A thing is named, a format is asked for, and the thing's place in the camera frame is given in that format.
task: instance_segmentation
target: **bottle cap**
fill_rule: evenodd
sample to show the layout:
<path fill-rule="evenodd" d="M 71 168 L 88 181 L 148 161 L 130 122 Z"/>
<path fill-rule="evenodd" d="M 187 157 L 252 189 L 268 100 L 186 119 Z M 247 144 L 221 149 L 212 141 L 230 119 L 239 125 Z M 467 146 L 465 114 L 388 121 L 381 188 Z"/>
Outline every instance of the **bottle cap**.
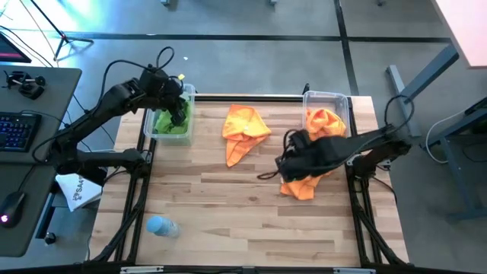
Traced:
<path fill-rule="evenodd" d="M 153 216 L 147 220 L 147 231 L 155 233 L 162 227 L 162 218 L 159 216 Z"/>

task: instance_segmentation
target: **plastic container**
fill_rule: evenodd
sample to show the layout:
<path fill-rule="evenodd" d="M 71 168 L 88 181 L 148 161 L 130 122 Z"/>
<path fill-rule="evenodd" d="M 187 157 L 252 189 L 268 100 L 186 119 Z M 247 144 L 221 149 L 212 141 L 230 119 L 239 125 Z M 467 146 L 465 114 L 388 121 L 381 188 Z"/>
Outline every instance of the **plastic container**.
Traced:
<path fill-rule="evenodd" d="M 306 110 L 328 109 L 333 111 L 345 123 L 347 136 L 350 136 L 349 100 L 343 94 L 308 91 L 303 98 L 303 128 L 306 127 Z"/>
<path fill-rule="evenodd" d="M 163 237 L 179 237 L 180 226 L 168 218 L 153 216 L 147 220 L 147 231 Z"/>
<path fill-rule="evenodd" d="M 194 113 L 195 113 L 195 93 L 196 89 L 192 84 L 184 84 L 183 94 L 181 97 L 189 101 L 189 124 L 188 130 L 183 134 L 159 134 L 154 133 L 154 127 L 158 121 L 159 115 L 161 115 L 162 110 L 147 112 L 145 117 L 144 134 L 149 138 L 157 139 L 162 145 L 172 145 L 172 146 L 191 146 L 191 141 L 193 137 L 193 125 L 194 125 Z"/>

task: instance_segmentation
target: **white paper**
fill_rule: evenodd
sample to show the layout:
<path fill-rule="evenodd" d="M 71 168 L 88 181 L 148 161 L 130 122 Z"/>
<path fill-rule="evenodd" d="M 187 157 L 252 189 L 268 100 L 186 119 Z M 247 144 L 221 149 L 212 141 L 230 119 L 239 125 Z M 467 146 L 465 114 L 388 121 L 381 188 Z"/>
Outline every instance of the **white paper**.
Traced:
<path fill-rule="evenodd" d="M 57 175 L 56 181 L 71 212 L 101 197 L 101 186 L 77 174 Z"/>

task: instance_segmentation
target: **green cloth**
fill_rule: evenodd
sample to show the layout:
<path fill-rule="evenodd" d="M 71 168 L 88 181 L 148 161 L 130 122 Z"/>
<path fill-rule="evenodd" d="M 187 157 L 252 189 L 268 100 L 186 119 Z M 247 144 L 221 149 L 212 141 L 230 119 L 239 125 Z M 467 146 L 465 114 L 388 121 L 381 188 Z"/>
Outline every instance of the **green cloth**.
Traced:
<path fill-rule="evenodd" d="M 188 131 L 189 125 L 189 115 L 190 107 L 188 102 L 184 103 L 184 113 L 186 114 L 186 118 L 180 126 L 175 126 L 170 121 L 171 115 L 169 111 L 162 111 L 159 114 L 158 121 L 155 123 L 154 131 L 157 134 L 184 134 Z"/>

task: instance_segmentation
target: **clear plastic bin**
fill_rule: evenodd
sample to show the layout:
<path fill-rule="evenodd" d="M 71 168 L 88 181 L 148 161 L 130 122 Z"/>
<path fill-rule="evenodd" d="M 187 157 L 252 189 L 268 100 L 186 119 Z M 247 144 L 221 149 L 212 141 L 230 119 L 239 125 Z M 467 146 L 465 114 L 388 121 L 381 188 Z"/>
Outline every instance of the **clear plastic bin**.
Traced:
<path fill-rule="evenodd" d="M 154 127 L 158 121 L 159 115 L 161 115 L 162 110 L 148 110 L 147 116 L 145 117 L 144 134 L 147 137 L 157 139 L 162 145 L 169 146 L 191 146 L 191 141 L 193 137 L 193 125 L 194 125 L 194 113 L 195 113 L 195 93 L 196 89 L 192 84 L 184 84 L 183 94 L 181 97 L 189 101 L 189 124 L 188 130 L 184 134 L 158 134 L 154 133 Z"/>
<path fill-rule="evenodd" d="M 343 94 L 331 92 L 308 91 L 303 97 L 303 128 L 306 127 L 307 109 L 328 109 L 333 111 L 345 123 L 347 136 L 350 136 L 349 100 Z"/>

